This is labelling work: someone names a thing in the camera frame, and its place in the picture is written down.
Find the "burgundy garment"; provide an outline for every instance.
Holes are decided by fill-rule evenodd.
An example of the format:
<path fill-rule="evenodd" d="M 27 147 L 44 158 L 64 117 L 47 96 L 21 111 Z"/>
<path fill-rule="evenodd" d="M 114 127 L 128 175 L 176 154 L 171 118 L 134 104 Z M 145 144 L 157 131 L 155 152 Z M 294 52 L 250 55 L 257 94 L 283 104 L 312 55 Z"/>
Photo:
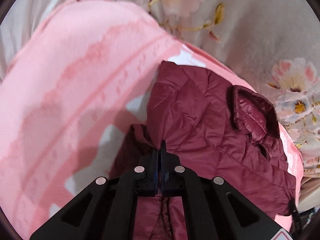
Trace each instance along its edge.
<path fill-rule="evenodd" d="M 198 176 L 223 177 L 273 219 L 290 215 L 296 179 L 287 172 L 276 113 L 266 98 L 208 69 L 162 62 L 147 113 L 148 131 L 132 128 L 115 171 L 131 168 L 134 158 L 137 164 L 136 152 L 150 153 L 139 151 L 135 140 L 140 149 L 159 149 L 166 140 L 167 151 Z M 187 239 L 180 198 L 140 198 L 137 215 L 135 240 Z"/>

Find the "pink fabric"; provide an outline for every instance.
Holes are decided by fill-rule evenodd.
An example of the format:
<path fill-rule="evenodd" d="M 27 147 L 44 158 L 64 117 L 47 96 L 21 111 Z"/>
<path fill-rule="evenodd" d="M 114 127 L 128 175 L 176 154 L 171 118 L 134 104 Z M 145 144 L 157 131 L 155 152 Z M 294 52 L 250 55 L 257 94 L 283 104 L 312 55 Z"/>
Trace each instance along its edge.
<path fill-rule="evenodd" d="M 0 88 L 0 205 L 23 239 L 108 175 L 129 126 L 146 120 L 162 60 L 206 67 L 252 89 L 191 49 L 127 2 L 69 0 L 39 26 Z M 280 131 L 298 196 L 301 156 Z M 276 221 L 291 225 L 290 217 Z"/>

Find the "white label with red border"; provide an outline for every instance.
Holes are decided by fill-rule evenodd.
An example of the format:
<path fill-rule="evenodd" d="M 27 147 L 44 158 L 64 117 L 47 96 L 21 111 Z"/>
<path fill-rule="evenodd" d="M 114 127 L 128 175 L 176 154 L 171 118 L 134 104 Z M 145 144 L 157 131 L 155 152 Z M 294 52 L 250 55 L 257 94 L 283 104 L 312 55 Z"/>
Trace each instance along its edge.
<path fill-rule="evenodd" d="M 291 236 L 283 228 L 271 240 L 292 240 Z"/>

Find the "round metal screw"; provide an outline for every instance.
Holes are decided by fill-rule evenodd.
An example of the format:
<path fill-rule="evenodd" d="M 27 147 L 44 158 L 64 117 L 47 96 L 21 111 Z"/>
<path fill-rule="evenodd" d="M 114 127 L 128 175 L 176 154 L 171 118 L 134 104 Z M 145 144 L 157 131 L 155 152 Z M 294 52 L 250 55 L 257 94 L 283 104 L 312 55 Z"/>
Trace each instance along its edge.
<path fill-rule="evenodd" d="M 175 170 L 176 172 L 182 173 L 182 172 L 184 172 L 186 169 L 185 169 L 183 166 L 177 166 L 177 167 L 174 168 L 174 170 Z"/>
<path fill-rule="evenodd" d="M 97 179 L 96 179 L 96 183 L 97 183 L 98 185 L 105 184 L 106 181 L 107 181 L 107 180 L 106 180 L 104 177 L 100 177 L 100 178 L 97 178 Z"/>
<path fill-rule="evenodd" d="M 142 166 L 137 166 L 137 167 L 134 168 L 134 171 L 135 171 L 136 173 L 142 173 L 142 172 L 144 172 L 144 167 L 142 167 Z"/>
<path fill-rule="evenodd" d="M 213 179 L 213 182 L 214 182 L 215 184 L 222 185 L 222 184 L 224 183 L 224 180 L 223 180 L 223 178 L 221 178 L 221 177 L 215 177 L 215 178 Z"/>

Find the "yellow flower center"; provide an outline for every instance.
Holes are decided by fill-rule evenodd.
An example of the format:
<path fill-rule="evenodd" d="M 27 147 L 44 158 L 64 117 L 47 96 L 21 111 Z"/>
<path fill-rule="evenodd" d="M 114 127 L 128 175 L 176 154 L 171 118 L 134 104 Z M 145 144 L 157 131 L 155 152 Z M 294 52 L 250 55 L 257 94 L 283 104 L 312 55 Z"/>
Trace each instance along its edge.
<path fill-rule="evenodd" d="M 297 114 L 301 114 L 301 113 L 303 113 L 305 110 L 306 110 L 306 105 L 305 105 L 302 101 L 297 101 L 297 102 L 294 104 L 294 111 L 295 111 Z"/>

